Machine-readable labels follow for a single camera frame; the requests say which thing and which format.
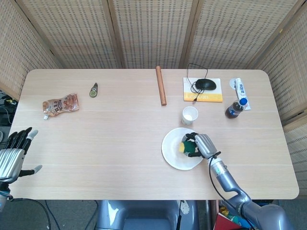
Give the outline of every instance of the white paper cup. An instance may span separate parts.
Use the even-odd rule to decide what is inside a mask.
[[[198,110],[193,106],[185,107],[182,111],[181,121],[185,125],[191,125],[198,117]]]

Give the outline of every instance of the wooden rolling pin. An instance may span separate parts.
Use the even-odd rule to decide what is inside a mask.
[[[165,91],[164,91],[164,85],[163,85],[161,67],[160,67],[160,66],[157,66],[157,67],[155,68],[155,72],[156,72],[156,74],[157,74],[158,88],[159,88],[159,94],[160,94],[161,105],[165,106],[165,105],[166,105],[166,97],[165,97]]]

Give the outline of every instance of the mouse cable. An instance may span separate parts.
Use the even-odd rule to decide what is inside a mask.
[[[90,226],[90,223],[92,222],[92,220],[93,220],[93,218],[94,218],[94,216],[96,215],[96,213],[97,213],[97,211],[98,211],[98,202],[96,201],[96,200],[94,200],[95,201],[95,203],[96,203],[96,209],[95,209],[95,212],[92,214],[92,217],[90,218],[90,220],[88,221],[88,223],[87,223],[87,225],[86,225],[86,227],[85,227],[85,229],[84,230],[87,230],[87,228]]]
[[[217,188],[215,187],[215,184],[213,183],[213,179],[212,179],[212,176],[211,176],[211,163],[212,163],[212,160],[214,159],[214,156],[211,157],[211,160],[210,160],[210,163],[209,163],[209,177],[210,177],[210,180],[211,180],[211,183],[213,185],[213,188],[215,189],[215,191],[217,192],[217,194],[230,206],[232,207],[234,210],[236,210],[236,207],[233,206],[228,200],[226,200],[222,194],[220,194],[220,192],[217,190]],[[252,226],[251,222],[243,215],[243,213],[241,213],[241,216],[243,219],[245,219],[247,221],[247,223],[250,225],[250,227],[255,230],[255,228]]]
[[[52,217],[53,217],[53,219],[54,219],[54,222],[56,223],[58,229],[61,230],[61,228],[59,227],[59,223],[58,223],[57,219],[55,218],[55,216],[53,215],[52,211],[51,211],[50,208],[49,208],[49,205],[48,205],[48,203],[47,203],[47,200],[45,200],[45,204],[46,204],[46,207],[47,207],[48,211],[49,211],[50,214],[52,215]]]
[[[28,199],[28,198],[13,198],[13,196],[12,196],[12,198],[10,199],[10,201],[12,201],[12,202],[13,202],[13,201],[23,201],[23,200],[28,200],[28,201],[35,202],[35,203],[37,203],[38,205],[40,205],[40,206],[43,208],[43,210],[45,211],[45,214],[46,214],[46,216],[47,216],[47,219],[48,219],[49,230],[51,230],[51,222],[50,222],[49,214],[48,214],[46,208],[45,208],[40,202],[38,202],[37,200]]]
[[[191,88],[190,88],[191,92],[197,93],[196,98],[193,100],[193,101],[196,102],[198,96],[199,96],[200,94],[202,94],[205,90],[204,90],[204,89],[197,89],[196,87],[194,87],[195,84],[196,84],[196,82],[194,82],[193,84],[191,83],[191,81],[190,81],[190,79],[189,79],[189,66],[190,66],[190,65],[198,66],[198,67],[201,67],[201,68],[205,69],[205,70],[206,70],[206,74],[205,74],[204,79],[206,79],[206,77],[207,77],[208,69],[207,69],[206,67],[204,67],[204,66],[200,66],[200,65],[197,65],[197,64],[194,64],[194,63],[189,63],[189,64],[187,65],[187,79],[188,79],[188,81],[189,81],[189,83],[190,83],[190,85],[191,85]]]

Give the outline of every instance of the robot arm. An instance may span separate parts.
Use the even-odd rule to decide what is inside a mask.
[[[198,152],[186,153],[189,157],[203,157],[208,160],[209,173],[215,175],[225,192],[236,192],[237,195],[225,200],[224,204],[232,214],[239,215],[251,221],[260,230],[293,230],[285,211],[278,205],[260,207],[254,203],[248,194],[240,188],[226,165],[217,156],[214,144],[206,134],[186,134],[182,141],[194,140]]]
[[[15,182],[18,177],[33,175],[42,168],[42,165],[38,165],[33,170],[21,170],[31,141],[38,133],[37,130],[30,133],[31,129],[30,127],[19,133],[12,133],[4,148],[0,150],[0,213],[7,199],[12,199],[9,184]]]

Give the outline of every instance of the bottle label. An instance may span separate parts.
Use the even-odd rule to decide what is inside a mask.
[[[231,106],[228,108],[228,113],[231,116],[238,116],[240,114],[240,113],[236,112],[235,110],[233,110],[233,108]]]

